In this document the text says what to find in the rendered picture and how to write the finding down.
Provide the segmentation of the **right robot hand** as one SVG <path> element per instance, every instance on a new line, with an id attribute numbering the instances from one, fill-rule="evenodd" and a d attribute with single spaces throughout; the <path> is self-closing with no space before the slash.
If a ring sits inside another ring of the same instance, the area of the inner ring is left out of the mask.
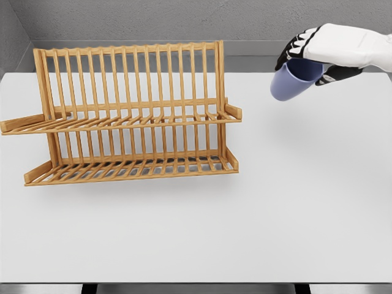
<path id="1" fill-rule="evenodd" d="M 387 36 L 375 31 L 327 23 L 296 35 L 283 49 L 275 69 L 293 58 L 330 64 L 315 82 L 317 86 L 354 77 L 367 66 L 389 72 L 390 56 L 382 50 L 386 40 Z"/>

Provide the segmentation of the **blue cup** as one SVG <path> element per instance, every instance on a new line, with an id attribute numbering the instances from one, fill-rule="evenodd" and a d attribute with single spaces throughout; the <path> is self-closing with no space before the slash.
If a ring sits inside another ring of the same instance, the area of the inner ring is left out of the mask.
<path id="1" fill-rule="evenodd" d="M 292 58 L 274 74 L 270 92 L 280 101 L 292 99 L 313 85 L 323 73 L 324 66 L 320 62 Z"/>

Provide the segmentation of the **wooden two-tier dish rack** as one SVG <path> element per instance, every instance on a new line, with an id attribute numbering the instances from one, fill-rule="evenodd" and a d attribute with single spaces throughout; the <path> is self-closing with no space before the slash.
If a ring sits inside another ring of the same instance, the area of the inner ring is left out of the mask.
<path id="1" fill-rule="evenodd" d="M 42 112 L 0 122 L 45 134 L 27 186 L 238 173 L 223 41 L 34 49 Z"/>

